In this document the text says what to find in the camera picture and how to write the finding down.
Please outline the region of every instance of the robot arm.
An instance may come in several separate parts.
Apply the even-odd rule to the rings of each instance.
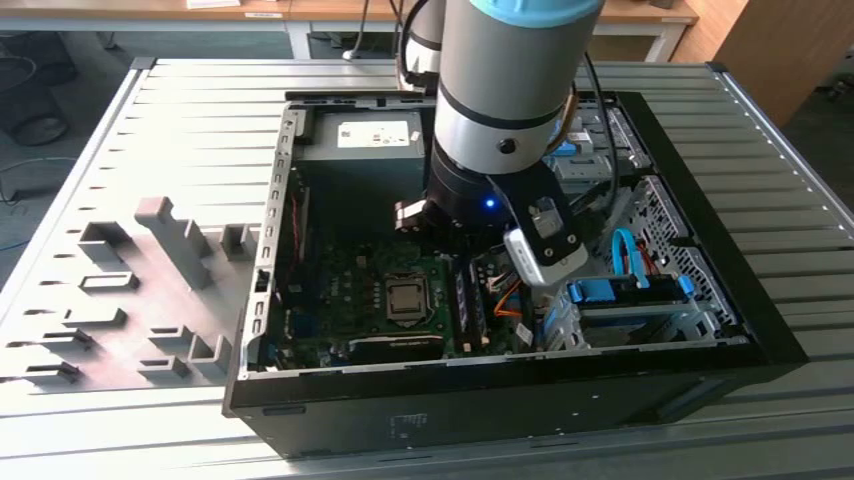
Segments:
[[[499,231],[529,285],[553,285],[587,260],[541,157],[601,5],[603,0],[444,5],[424,209],[453,228],[480,235]]]

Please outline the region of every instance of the trash bin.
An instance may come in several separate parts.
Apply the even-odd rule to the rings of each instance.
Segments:
[[[50,90],[34,73],[27,58],[0,58],[0,130],[26,146],[50,143],[68,131]]]
[[[13,57],[35,63],[35,81],[53,86],[77,76],[62,37],[55,32],[0,32],[0,44]]]

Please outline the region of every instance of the white label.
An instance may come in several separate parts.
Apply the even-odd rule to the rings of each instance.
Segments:
[[[531,342],[533,341],[533,334],[531,333],[531,330],[528,330],[528,327],[521,324],[521,322],[519,322],[519,324],[516,325],[516,336],[521,339],[525,345],[531,345]]]
[[[575,143],[592,141],[587,132],[569,132],[567,136],[569,141]]]
[[[245,18],[281,18],[280,13],[246,13]]]
[[[394,122],[344,122],[337,126],[337,148],[405,147],[409,126]]]

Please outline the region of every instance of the wooden desk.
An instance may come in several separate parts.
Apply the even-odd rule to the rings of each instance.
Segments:
[[[2,30],[285,31],[293,58],[310,58],[310,32],[358,30],[362,0],[242,0],[240,7],[186,10],[184,0],[0,0]],[[645,0],[607,0],[596,35],[653,37],[647,61],[667,61],[697,16],[676,0],[669,10]],[[370,0],[365,31],[393,30],[386,0]]]
[[[137,21],[286,19],[289,0],[278,2],[242,0],[241,4],[238,7],[188,10],[185,0],[0,0],[0,17]],[[252,17],[252,13],[265,13],[270,16],[256,18]]]
[[[723,63],[781,126],[854,43],[851,0],[687,0],[701,20],[673,62]]]
[[[290,0],[290,20],[356,21],[361,20],[362,0]],[[412,5],[413,0],[404,2]],[[390,22],[394,19],[386,0],[372,0],[368,20]],[[675,2],[669,10],[652,7],[645,0],[607,0],[599,23],[649,24],[696,23],[696,13],[683,0]]]

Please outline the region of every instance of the wire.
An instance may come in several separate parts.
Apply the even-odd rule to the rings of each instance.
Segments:
[[[358,24],[358,36],[356,36],[356,44],[352,46],[352,49],[344,52],[344,60],[350,60],[356,58],[358,54],[358,47],[361,47],[361,38],[364,37],[364,21],[368,18],[368,5],[370,0],[364,0],[364,4],[361,6],[361,23]]]
[[[390,58],[396,58],[397,56],[397,37],[400,35],[400,28],[402,28],[402,0],[397,0],[397,5],[394,6],[394,0],[388,0],[388,5],[390,5],[390,11],[394,14],[394,34],[390,39]]]
[[[54,162],[54,161],[69,161],[69,162],[76,162],[77,159],[73,157],[43,157],[43,158],[30,158],[29,160],[21,160],[17,163],[13,163],[11,165],[6,165],[5,167],[0,168],[0,173],[5,173],[9,170],[14,170],[18,167],[22,167],[23,165],[29,165],[31,163],[38,163],[38,162]],[[11,201],[10,198],[6,198],[5,193],[2,192],[2,182],[0,181],[0,202],[2,202],[2,204],[6,207],[13,207],[14,205],[17,205],[19,203],[19,200]]]
[[[521,285],[521,280],[516,280],[516,283],[512,284],[512,287],[509,287],[509,289],[507,290],[507,293],[504,293],[504,296],[497,301],[497,304],[495,304],[492,313],[495,314],[496,317],[520,317],[521,316],[521,312],[516,312],[513,310],[504,310],[504,304],[507,303],[507,300],[509,299],[512,292],[515,292],[516,289],[519,288],[519,285]]]
[[[22,167],[23,165],[29,165],[30,163],[37,163],[37,162],[54,162],[54,161],[69,161],[69,162],[76,162],[77,159],[73,157],[43,157],[43,158],[30,158],[29,160],[22,160],[17,163],[13,163],[11,165],[6,165],[5,167],[0,168],[0,173],[5,173],[9,170],[15,169],[17,167]]]
[[[569,132],[569,126],[572,124],[572,117],[575,116],[575,109],[577,108],[577,89],[575,87],[575,82],[572,82],[572,89],[569,90],[569,96],[565,97],[565,106],[563,108],[563,118],[560,120],[560,130],[557,131],[557,135],[551,140],[551,143],[545,147],[544,155],[551,155],[552,152],[557,149],[557,147],[563,144],[565,140],[565,135]]]
[[[23,240],[22,242],[14,243],[11,245],[6,245],[5,247],[0,248],[0,252],[5,252],[6,250],[13,250],[17,247],[22,247],[23,245],[26,245],[29,243],[29,240]]]
[[[1,181],[0,181],[0,201],[2,202],[2,204],[6,207],[13,207],[14,205],[17,205],[19,203],[19,200],[11,201],[10,199],[5,198],[5,193],[2,193],[2,182]]]
[[[388,5],[390,6],[390,13],[394,14],[394,21],[397,25],[394,25],[394,33],[397,33],[397,28],[402,27],[402,0],[397,0],[397,5],[394,5],[394,0],[388,0]]]
[[[429,0],[417,0],[414,5],[412,5],[412,10],[409,10],[409,14],[405,16],[405,22],[402,22],[402,28],[400,29],[400,39],[397,43],[397,71],[402,76],[402,79],[409,82],[409,67],[405,63],[405,42],[409,40],[409,30],[412,29],[412,22],[414,21],[414,17],[417,16],[417,12],[421,11],[424,5]]]
[[[599,118],[604,124],[604,137],[608,141],[608,157],[611,160],[611,194],[608,197],[608,203],[605,211],[613,209],[613,203],[616,202],[616,190],[619,188],[619,171],[616,160],[616,142],[613,141],[613,131],[611,130],[611,121],[608,119],[608,112],[604,109],[604,97],[601,95],[601,85],[599,84],[599,75],[596,75],[596,69],[592,66],[592,60],[589,59],[589,53],[584,52],[584,68],[587,69],[587,76],[589,77],[589,83],[592,84],[592,91],[596,95],[596,104],[599,107]]]

